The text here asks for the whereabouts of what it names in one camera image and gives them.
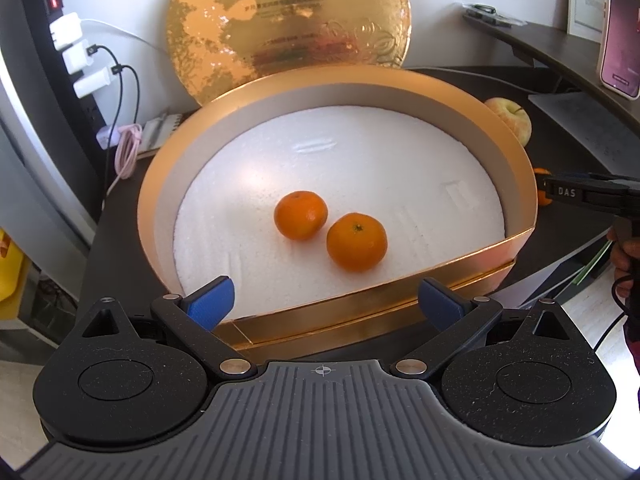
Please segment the person right hand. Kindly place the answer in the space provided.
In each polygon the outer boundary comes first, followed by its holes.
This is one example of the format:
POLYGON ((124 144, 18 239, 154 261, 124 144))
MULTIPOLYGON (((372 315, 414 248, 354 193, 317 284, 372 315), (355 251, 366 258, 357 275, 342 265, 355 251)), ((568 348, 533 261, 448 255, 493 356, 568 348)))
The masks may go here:
POLYGON ((619 281, 630 274, 631 263, 640 258, 640 240, 634 237, 620 242, 613 228, 608 230, 608 239, 613 243, 610 260, 614 278, 619 281))

